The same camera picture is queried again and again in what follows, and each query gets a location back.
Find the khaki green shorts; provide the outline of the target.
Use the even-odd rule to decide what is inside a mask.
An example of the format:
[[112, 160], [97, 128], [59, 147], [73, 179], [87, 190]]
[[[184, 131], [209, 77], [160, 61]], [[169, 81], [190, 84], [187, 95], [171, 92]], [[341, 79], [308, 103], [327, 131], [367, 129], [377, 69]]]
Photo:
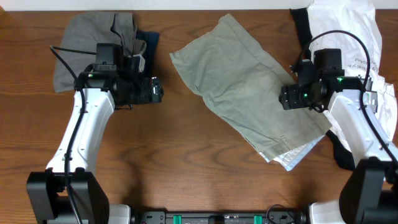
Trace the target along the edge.
[[281, 88], [294, 79], [231, 14], [170, 58], [184, 84], [268, 161], [331, 128], [322, 113], [283, 109]]

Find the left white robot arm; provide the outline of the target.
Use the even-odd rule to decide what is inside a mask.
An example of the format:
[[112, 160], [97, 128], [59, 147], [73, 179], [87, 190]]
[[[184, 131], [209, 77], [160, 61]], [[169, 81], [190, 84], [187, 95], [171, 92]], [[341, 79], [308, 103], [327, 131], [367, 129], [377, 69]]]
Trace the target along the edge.
[[67, 129], [43, 172], [31, 172], [27, 193], [37, 223], [137, 223], [132, 208], [111, 204], [95, 177], [105, 127], [115, 109], [159, 103], [157, 77], [82, 72]]

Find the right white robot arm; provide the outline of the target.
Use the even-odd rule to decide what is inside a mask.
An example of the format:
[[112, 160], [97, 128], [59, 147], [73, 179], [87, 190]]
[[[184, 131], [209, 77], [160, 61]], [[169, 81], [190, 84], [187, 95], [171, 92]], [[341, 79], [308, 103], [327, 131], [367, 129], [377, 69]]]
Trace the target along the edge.
[[283, 86], [285, 110], [327, 110], [340, 126], [355, 163], [340, 196], [309, 206], [309, 223], [397, 223], [397, 148], [364, 102], [364, 82], [331, 77]]

